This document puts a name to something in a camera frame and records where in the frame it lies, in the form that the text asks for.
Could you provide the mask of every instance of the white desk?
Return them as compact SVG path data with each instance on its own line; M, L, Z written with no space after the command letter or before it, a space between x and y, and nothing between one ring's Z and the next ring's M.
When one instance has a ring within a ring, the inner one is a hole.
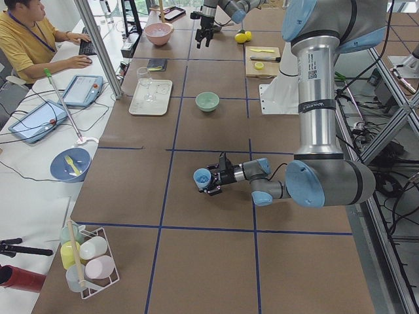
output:
M119 63L122 61L120 48L123 45L122 36L116 26L116 22L101 25L103 41L115 70L118 69ZM80 32L81 29L82 23L80 22L74 31ZM53 60L69 58L78 54L78 51L79 47L73 43L64 43ZM57 87L64 89L76 74L101 75L106 82L107 79L98 57L92 56L92 61L92 65L85 69L69 69L53 75ZM33 90L39 93L52 90L52 86L46 78L43 78L35 83ZM42 94L42 96L45 99L58 100L54 93ZM104 106L94 103L83 111L71 109L71 112L78 128L86 130L107 110L106 114L89 131L82 131L85 136L100 138L115 101L108 84L104 85L103 92L96 101ZM18 110L28 112L40 103L42 103L42 99L34 95L23 101ZM0 143L18 139L7 134L9 132L7 128L15 121L14 118L9 119L1 130ZM0 144L0 148L3 149L0 160L26 177L54 179L49 171L51 161L61 151L74 146L77 140L76 133L69 125L69 121L67 120L65 124L68 125L58 126L44 139L32 145L21 141ZM92 158L97 147L98 145L91 141L82 146ZM0 240L21 237L24 240L21 244L23 246L52 249L56 252L62 224L72 211L81 186L82 183L35 182L23 179L11 169L0 164ZM0 255L0 264L10 264L25 270L46 274L52 259L53 256L18 253L14 258ZM10 288L0 288L0 290L2 313L31 313L38 298L38 294L32 292Z

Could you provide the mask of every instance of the red object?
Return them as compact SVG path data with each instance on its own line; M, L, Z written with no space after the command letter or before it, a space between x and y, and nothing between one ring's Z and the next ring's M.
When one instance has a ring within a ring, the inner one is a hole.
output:
M0 287L40 292L46 275L6 265L0 268Z

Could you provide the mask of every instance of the hand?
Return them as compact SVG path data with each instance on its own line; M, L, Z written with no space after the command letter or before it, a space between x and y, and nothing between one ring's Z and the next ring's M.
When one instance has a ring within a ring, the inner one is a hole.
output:
M80 41L90 41L88 34L67 33L68 40L75 44L80 44Z
M92 64L92 59L84 54L81 54L79 56L68 58L67 62L69 69L83 69Z

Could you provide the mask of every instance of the lemon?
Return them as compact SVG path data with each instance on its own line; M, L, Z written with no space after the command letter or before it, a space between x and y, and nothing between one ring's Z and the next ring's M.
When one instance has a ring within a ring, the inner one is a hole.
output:
M251 31L245 31L244 35L246 35L247 41L251 41Z
M247 41L247 36L243 33L239 33L239 34L236 34L236 36L234 36L234 39L236 40L237 43L243 44Z

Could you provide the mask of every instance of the green bowl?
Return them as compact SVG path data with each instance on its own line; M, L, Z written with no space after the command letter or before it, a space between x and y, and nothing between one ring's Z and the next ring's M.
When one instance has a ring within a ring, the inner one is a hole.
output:
M214 111L217 108L220 99L217 94L212 92L203 92L195 98L198 108L206 113Z

